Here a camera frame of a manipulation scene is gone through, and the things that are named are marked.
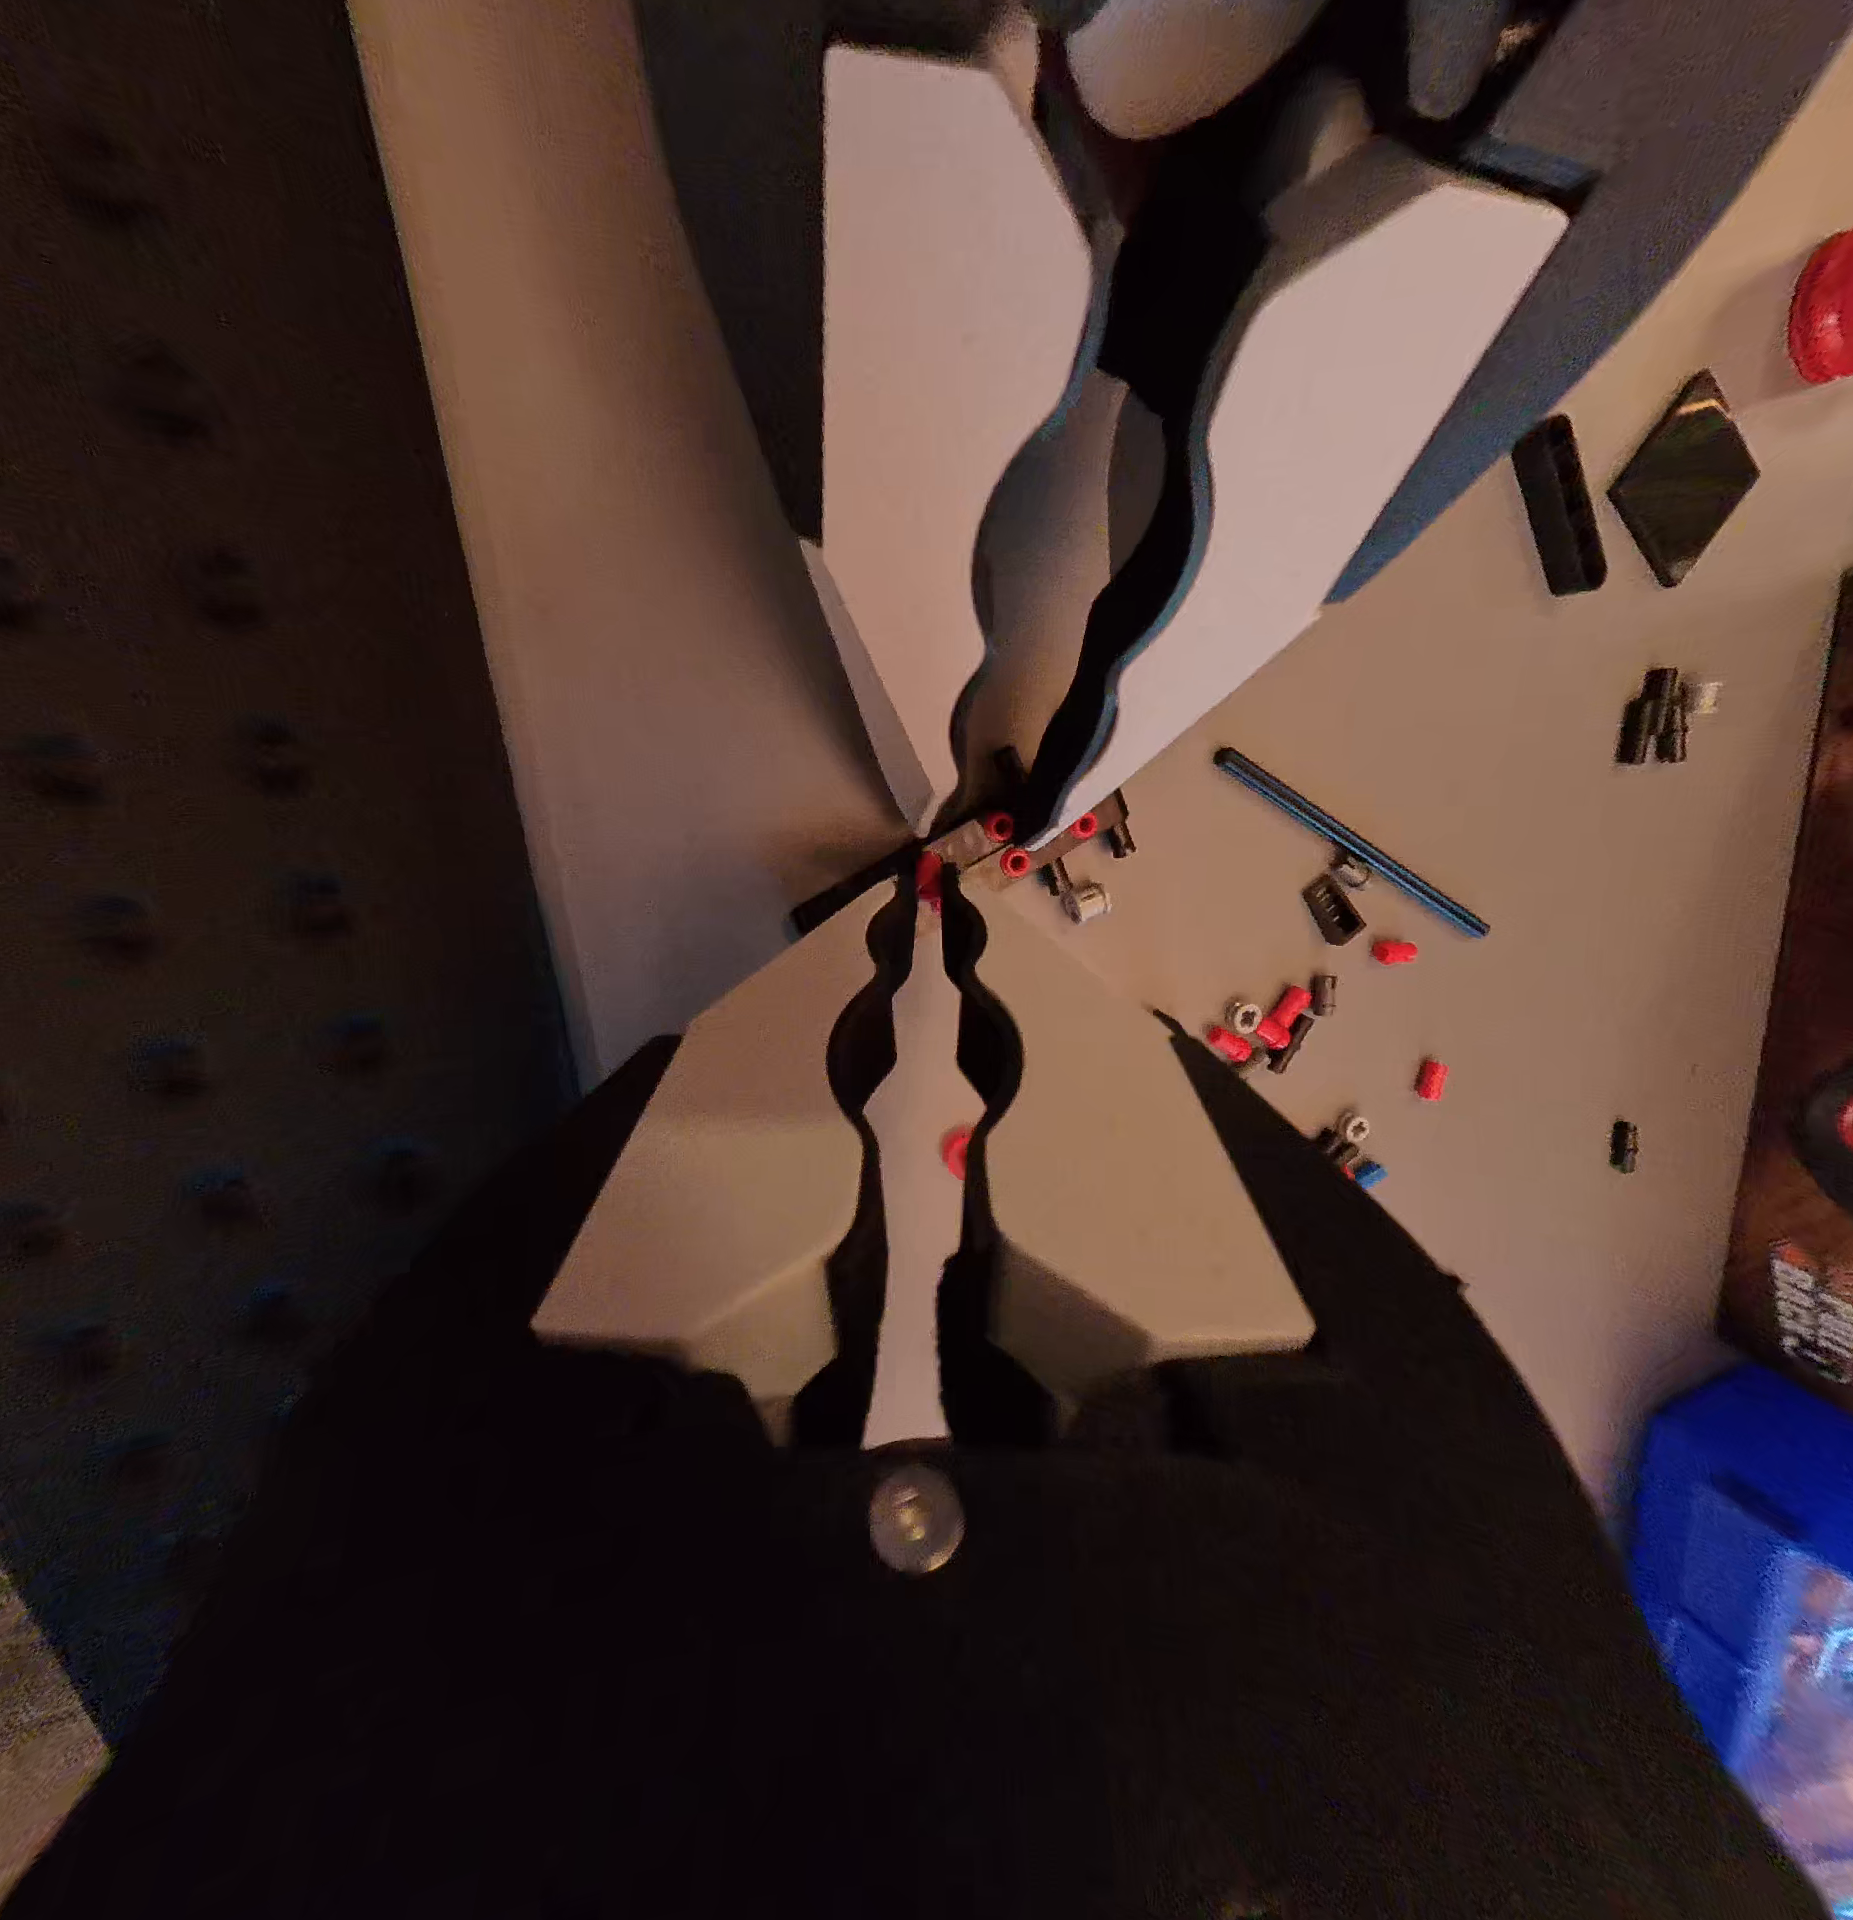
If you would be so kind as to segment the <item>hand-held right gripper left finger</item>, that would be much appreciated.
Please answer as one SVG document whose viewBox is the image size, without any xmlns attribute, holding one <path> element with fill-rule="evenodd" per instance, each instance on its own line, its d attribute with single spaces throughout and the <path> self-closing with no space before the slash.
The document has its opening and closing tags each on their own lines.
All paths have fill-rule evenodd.
<svg viewBox="0 0 1853 1920">
<path fill-rule="evenodd" d="M 683 1028 L 532 1317 L 542 1345 L 729 1374 L 801 1443 L 864 1441 L 889 1292 L 866 1103 L 917 904 L 878 882 Z"/>
</svg>

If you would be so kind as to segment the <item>toy set box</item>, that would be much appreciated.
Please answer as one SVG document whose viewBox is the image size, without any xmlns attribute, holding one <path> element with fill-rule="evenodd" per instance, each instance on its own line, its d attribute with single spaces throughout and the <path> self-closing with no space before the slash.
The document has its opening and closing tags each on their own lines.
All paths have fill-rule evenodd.
<svg viewBox="0 0 1853 1920">
<path fill-rule="evenodd" d="M 1853 569 L 1830 620 L 1717 1329 L 1853 1414 Z"/>
</svg>

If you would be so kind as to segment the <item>dark dimpled panel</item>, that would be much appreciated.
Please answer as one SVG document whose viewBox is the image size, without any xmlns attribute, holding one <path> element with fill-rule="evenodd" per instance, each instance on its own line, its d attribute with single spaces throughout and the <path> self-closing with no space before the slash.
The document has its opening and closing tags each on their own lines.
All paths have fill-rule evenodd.
<svg viewBox="0 0 1853 1920">
<path fill-rule="evenodd" d="M 343 5 L 0 5 L 0 1558 L 159 1684 L 571 1057 Z"/>
</svg>

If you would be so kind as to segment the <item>red wheel hub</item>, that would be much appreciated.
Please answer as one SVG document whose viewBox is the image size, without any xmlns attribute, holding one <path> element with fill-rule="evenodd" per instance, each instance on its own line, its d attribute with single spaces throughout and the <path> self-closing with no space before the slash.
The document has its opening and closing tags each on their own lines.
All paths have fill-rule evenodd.
<svg viewBox="0 0 1853 1920">
<path fill-rule="evenodd" d="M 1853 376 L 1853 228 L 1805 261 L 1788 303 L 1787 350 L 1807 385 Z"/>
</svg>

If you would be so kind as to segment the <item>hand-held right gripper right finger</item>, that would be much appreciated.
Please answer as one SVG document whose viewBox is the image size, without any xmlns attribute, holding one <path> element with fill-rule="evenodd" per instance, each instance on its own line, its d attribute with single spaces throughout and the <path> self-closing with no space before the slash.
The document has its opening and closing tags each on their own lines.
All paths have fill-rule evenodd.
<svg viewBox="0 0 1853 1920">
<path fill-rule="evenodd" d="M 1014 911 L 954 879 L 939 900 L 980 1102 L 934 1293 L 953 1441 L 1039 1448 L 1154 1367 L 1304 1350 L 1316 1319 L 1189 1072 L 1210 1055 Z"/>
</svg>

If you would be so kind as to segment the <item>light grey desk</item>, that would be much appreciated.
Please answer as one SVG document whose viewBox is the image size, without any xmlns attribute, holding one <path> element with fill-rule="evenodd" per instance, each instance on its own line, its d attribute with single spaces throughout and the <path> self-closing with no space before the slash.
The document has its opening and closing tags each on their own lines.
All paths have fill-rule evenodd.
<svg viewBox="0 0 1853 1920">
<path fill-rule="evenodd" d="M 889 828 L 689 261 L 630 5 L 354 5 L 461 541 L 578 1086 L 781 944 Z M 1132 783 L 1101 924 L 1040 934 L 1210 1019 L 1291 977 L 1298 828 L 1264 761 L 1488 923 L 1400 909 L 1271 1094 L 1367 1112 L 1375 1200 L 1467 1284 L 1595 1501 L 1714 1340 L 1819 662 L 1853 564 L 1853 379 L 1805 386 L 1791 280 L 1853 225 L 1853 35 L 1743 196 L 1563 397 L 1604 483 L 1711 369 L 1760 483 L 1678 590 L 1602 510 L 1610 582 L 1549 599 L 1507 466 Z M 1725 684 L 1688 754 L 1616 766 L 1656 666 Z M 1441 1102 L 1413 1096 L 1422 1057 Z M 1614 1117 L 1639 1165 L 1608 1165 Z"/>
</svg>

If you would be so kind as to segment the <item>black short beam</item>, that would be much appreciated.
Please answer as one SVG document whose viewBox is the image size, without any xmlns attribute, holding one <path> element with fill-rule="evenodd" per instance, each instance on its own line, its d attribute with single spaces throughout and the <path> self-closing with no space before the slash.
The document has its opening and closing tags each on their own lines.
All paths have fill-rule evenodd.
<svg viewBox="0 0 1853 1920">
<path fill-rule="evenodd" d="M 1511 468 L 1545 590 L 1554 599 L 1602 590 L 1608 557 L 1572 421 L 1563 412 L 1537 419 L 1512 444 Z"/>
</svg>

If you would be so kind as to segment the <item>blue storage bin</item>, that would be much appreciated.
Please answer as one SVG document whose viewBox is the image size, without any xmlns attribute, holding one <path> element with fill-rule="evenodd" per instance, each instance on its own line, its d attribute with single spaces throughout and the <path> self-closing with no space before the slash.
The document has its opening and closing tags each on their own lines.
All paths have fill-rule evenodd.
<svg viewBox="0 0 1853 1920">
<path fill-rule="evenodd" d="M 1853 1416 L 1743 1363 L 1659 1407 L 1634 1597 L 1717 1759 L 1853 1916 Z"/>
</svg>

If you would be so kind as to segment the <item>black beam assembly red pins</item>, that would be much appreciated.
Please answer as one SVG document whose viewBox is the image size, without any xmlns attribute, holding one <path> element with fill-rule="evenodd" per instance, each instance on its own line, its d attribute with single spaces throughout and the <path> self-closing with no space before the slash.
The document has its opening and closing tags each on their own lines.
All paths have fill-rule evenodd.
<svg viewBox="0 0 1853 1920">
<path fill-rule="evenodd" d="M 866 891 L 910 873 L 921 850 L 939 852 L 946 871 L 960 871 L 981 891 L 997 893 L 1034 877 L 1055 900 L 1063 889 L 1089 882 L 1089 879 L 1072 877 L 1066 866 L 1069 858 L 1101 850 L 1117 861 L 1136 852 L 1128 805 L 1120 788 L 1082 807 L 1055 838 L 1034 848 L 1017 837 L 1017 805 L 1026 786 L 1028 771 L 1017 751 L 999 748 L 992 754 L 987 777 L 981 782 L 977 807 L 956 817 L 933 840 L 897 844 L 896 850 L 795 902 L 787 915 L 787 936 L 801 940 Z"/>
</svg>

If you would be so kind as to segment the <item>long black axle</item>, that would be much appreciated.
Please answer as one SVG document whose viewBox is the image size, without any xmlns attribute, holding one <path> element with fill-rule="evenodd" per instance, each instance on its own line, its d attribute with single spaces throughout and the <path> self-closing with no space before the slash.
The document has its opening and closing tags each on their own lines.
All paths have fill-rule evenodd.
<svg viewBox="0 0 1853 1920">
<path fill-rule="evenodd" d="M 1321 844 L 1337 852 L 1345 852 L 1356 863 L 1370 870 L 1395 893 L 1410 899 L 1437 923 L 1458 932 L 1464 938 L 1488 938 L 1488 923 L 1471 911 L 1464 902 L 1436 888 L 1430 879 L 1399 861 L 1392 852 L 1383 852 L 1367 835 L 1350 828 L 1323 805 L 1302 794 L 1288 782 L 1275 777 L 1255 760 L 1238 753 L 1230 746 L 1220 746 L 1210 754 L 1212 769 L 1235 782 L 1240 788 L 1277 807 L 1285 819 L 1309 831 Z"/>
</svg>

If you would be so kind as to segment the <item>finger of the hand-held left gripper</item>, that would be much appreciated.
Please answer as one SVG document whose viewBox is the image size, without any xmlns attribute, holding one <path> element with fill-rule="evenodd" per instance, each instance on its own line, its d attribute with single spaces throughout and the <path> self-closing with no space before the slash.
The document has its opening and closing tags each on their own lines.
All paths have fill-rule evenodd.
<svg viewBox="0 0 1853 1920">
<path fill-rule="evenodd" d="M 1370 136 L 1233 238 L 1249 273 L 1145 372 L 1158 479 L 1084 616 L 1039 739 L 1020 830 L 1051 840 L 1302 635 L 1531 290 L 1567 211 Z"/>
<path fill-rule="evenodd" d="M 900 822 L 960 783 L 986 660 L 974 551 L 1068 406 L 1091 247 L 1034 127 L 1037 35 L 965 60 L 831 46 L 821 79 L 821 532 L 801 541 Z"/>
</svg>

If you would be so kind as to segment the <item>black square tile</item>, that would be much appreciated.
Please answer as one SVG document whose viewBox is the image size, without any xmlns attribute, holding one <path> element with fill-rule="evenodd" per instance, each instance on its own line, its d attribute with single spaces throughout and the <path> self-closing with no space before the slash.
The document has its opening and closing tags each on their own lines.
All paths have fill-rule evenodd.
<svg viewBox="0 0 1853 1920">
<path fill-rule="evenodd" d="M 1710 369 L 1691 372 L 1606 494 L 1662 590 L 1676 590 L 1760 479 Z"/>
</svg>

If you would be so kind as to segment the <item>pile of small toy bricks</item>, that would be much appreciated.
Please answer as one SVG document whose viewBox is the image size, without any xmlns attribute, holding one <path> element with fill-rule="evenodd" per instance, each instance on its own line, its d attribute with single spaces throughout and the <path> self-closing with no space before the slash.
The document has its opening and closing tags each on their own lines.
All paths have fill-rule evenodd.
<svg viewBox="0 0 1853 1920">
<path fill-rule="evenodd" d="M 1205 1026 L 1201 1041 L 1238 1076 L 1261 1069 L 1284 1075 L 1309 1033 L 1337 1014 L 1337 988 L 1331 973 L 1315 973 L 1307 983 L 1285 987 L 1271 1007 L 1229 998 L 1220 1017 Z M 1315 1133 L 1316 1151 L 1367 1191 L 1390 1176 L 1370 1146 L 1371 1121 L 1358 1110 L 1342 1110 Z"/>
</svg>

